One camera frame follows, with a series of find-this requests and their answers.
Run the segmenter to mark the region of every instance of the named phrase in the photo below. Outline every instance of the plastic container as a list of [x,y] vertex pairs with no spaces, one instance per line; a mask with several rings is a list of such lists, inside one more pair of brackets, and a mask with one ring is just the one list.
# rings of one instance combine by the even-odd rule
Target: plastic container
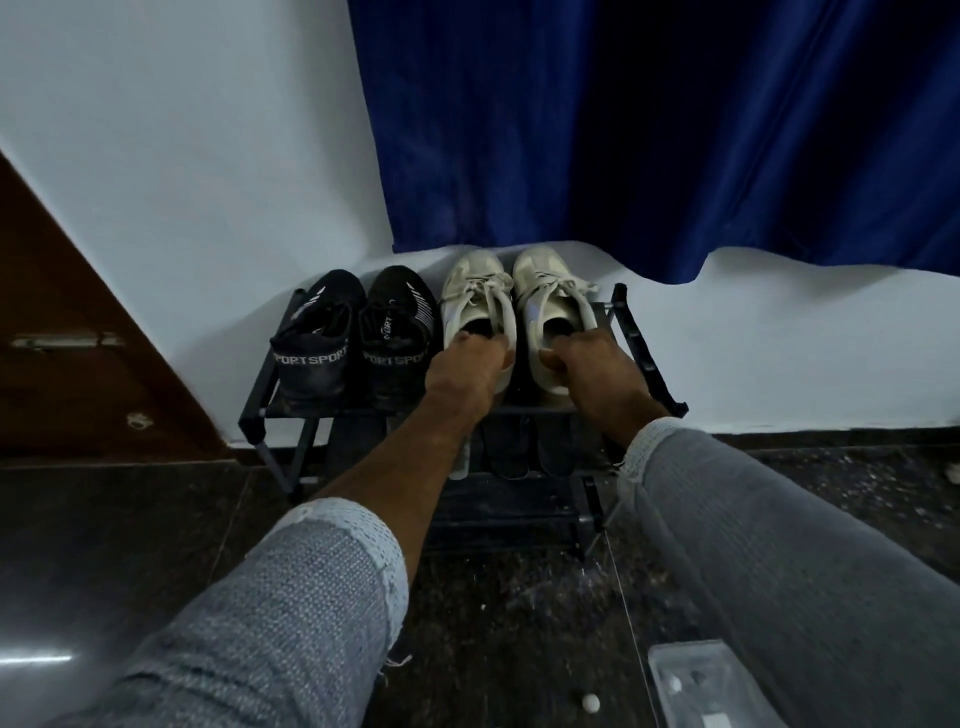
[[658,644],[647,656],[669,728],[784,728],[722,640]]

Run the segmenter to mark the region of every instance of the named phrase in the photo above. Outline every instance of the shoe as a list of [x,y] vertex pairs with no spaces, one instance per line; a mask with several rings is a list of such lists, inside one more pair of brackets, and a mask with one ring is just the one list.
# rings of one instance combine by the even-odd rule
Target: shoe
[[363,284],[353,273],[330,271],[305,298],[270,340],[280,392],[292,401],[342,404],[358,383],[350,360],[357,351],[357,316],[367,298]]
[[527,332],[530,374],[548,400],[568,404],[569,390],[540,362],[554,338],[597,328],[587,296],[597,288],[570,273],[564,259],[545,245],[528,248],[514,264],[516,310]]
[[[471,251],[460,258],[446,277],[441,296],[444,349],[459,331],[468,331],[488,337],[505,334],[508,349],[514,351],[516,315],[510,299],[513,287],[514,280],[493,253]],[[510,366],[500,372],[497,396],[502,396],[510,384],[513,361],[511,357]]]
[[437,301],[403,265],[384,268],[360,312],[370,404],[384,412],[412,409],[423,395],[430,359],[440,348]]

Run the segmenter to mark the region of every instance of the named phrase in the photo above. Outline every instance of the person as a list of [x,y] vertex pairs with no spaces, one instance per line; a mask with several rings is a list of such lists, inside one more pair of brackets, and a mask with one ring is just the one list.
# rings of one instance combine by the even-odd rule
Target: person
[[[501,339],[458,335],[395,432],[149,638],[90,708],[50,725],[360,725],[505,356]],[[605,331],[541,358],[627,449],[621,499],[788,725],[960,725],[960,587],[668,417]]]

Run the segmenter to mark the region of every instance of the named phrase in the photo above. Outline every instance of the white ball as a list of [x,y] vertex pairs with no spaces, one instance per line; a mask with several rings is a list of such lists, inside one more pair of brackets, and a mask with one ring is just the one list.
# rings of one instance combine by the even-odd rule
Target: white ball
[[588,692],[584,695],[583,699],[584,710],[588,713],[596,713],[600,710],[600,698],[594,695],[592,692]]

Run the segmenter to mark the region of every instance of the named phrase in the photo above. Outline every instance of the white sneaker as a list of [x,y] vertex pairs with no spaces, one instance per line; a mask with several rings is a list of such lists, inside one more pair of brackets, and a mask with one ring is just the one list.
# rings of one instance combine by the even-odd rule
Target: white sneaker
[[[446,277],[440,312],[444,319],[444,349],[458,331],[484,336],[506,334],[510,351],[516,349],[516,315],[510,300],[514,280],[503,263],[489,251],[471,251],[453,265]],[[514,365],[500,372],[496,394],[510,384]]]
[[530,373],[540,389],[563,400],[569,391],[557,375],[540,362],[540,350],[553,339],[576,331],[597,328],[587,295],[596,292],[592,283],[578,279],[564,259],[545,245],[528,248],[514,264],[516,310],[527,331]]

